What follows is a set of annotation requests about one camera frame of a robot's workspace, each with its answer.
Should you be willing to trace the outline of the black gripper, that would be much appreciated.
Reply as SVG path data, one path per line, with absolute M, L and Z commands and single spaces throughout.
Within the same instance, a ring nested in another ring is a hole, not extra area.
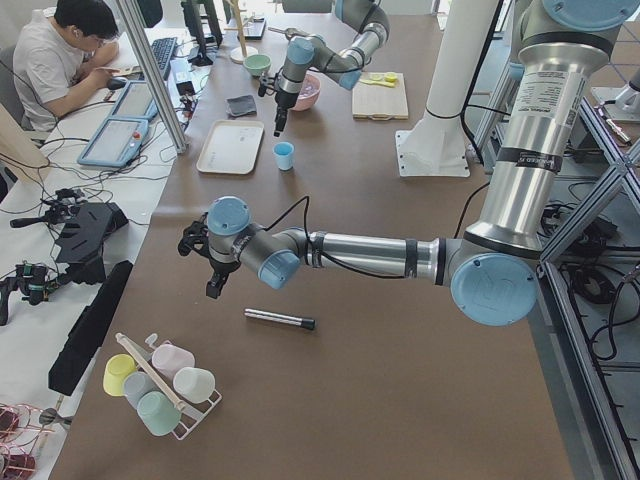
M 263 74 L 259 82 L 260 97 L 264 97 L 267 93 L 275 95 L 276 115 L 273 135 L 279 137 L 285 129 L 288 112 L 295 105 L 295 83 L 284 73 L 278 73 L 272 77 Z
M 177 250 L 181 256 L 191 252 L 206 258 L 212 268 L 212 277 L 206 284 L 206 296 L 218 299 L 222 293 L 228 276 L 238 270 L 241 264 L 230 254 L 213 254 L 209 247 L 207 213 L 203 213 L 198 220 L 183 230 L 182 238 Z

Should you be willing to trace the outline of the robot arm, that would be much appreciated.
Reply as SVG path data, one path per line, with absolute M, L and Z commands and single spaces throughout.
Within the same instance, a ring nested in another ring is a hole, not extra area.
M 520 51 L 524 74 L 489 191 L 477 222 L 460 239 L 430 242 L 289 229 L 271 234 L 247 204 L 226 196 L 183 234 L 181 254 L 207 258 L 217 297 L 229 274 L 253 270 L 281 288 L 298 267 L 337 265 L 384 279 L 426 277 L 451 290 L 457 307 L 486 325 L 508 325 L 533 308 L 537 286 L 530 261 L 549 190 L 560 171 L 588 78 L 608 61 L 634 1 L 540 1 L 528 11 Z
M 390 23 L 378 2 L 337 1 L 334 15 L 354 31 L 350 45 L 335 49 L 318 33 L 286 28 L 283 34 L 287 47 L 282 66 L 274 75 L 260 77 L 258 95 L 263 97 L 271 93 L 275 98 L 276 137 L 285 130 L 288 113 L 298 101 L 309 71 L 323 74 L 341 88 L 351 91 L 373 54 L 387 43 Z

